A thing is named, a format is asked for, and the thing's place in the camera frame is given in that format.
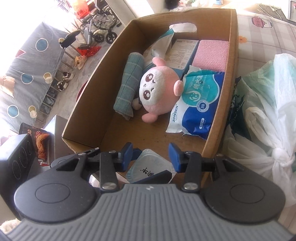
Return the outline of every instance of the orange flower print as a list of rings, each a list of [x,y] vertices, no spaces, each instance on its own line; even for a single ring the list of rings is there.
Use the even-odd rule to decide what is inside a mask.
[[[243,37],[243,36],[239,36],[239,43],[240,44],[244,44],[247,42],[247,38]]]

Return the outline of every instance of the red triangle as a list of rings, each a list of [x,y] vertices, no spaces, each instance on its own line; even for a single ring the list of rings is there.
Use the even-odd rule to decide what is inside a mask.
[[[20,56],[23,55],[24,53],[26,53],[24,50],[19,49],[19,50],[17,51],[17,54],[15,55],[15,57],[16,57],[16,58],[17,58],[17,57],[20,57]]]

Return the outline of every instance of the metal screw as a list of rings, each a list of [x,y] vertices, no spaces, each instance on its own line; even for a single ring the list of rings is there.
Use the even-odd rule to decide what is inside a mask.
[[[185,183],[183,187],[186,190],[196,190],[198,185],[196,183]]]
[[[117,187],[115,183],[104,183],[102,188],[105,190],[113,190]]]

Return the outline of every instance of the cartoon pot print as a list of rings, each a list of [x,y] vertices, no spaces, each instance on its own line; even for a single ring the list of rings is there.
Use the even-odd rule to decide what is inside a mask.
[[[258,16],[252,17],[252,23],[259,28],[272,28],[272,23]]]

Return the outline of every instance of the black caster wheel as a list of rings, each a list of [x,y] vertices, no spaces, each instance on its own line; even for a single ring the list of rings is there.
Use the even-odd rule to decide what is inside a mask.
[[[104,37],[103,34],[96,34],[96,35],[94,36],[94,40],[95,40],[97,43],[102,43],[102,42],[104,42],[105,37]]]
[[[110,32],[106,35],[106,42],[108,44],[112,44],[116,38],[117,38],[117,34],[114,32]]]

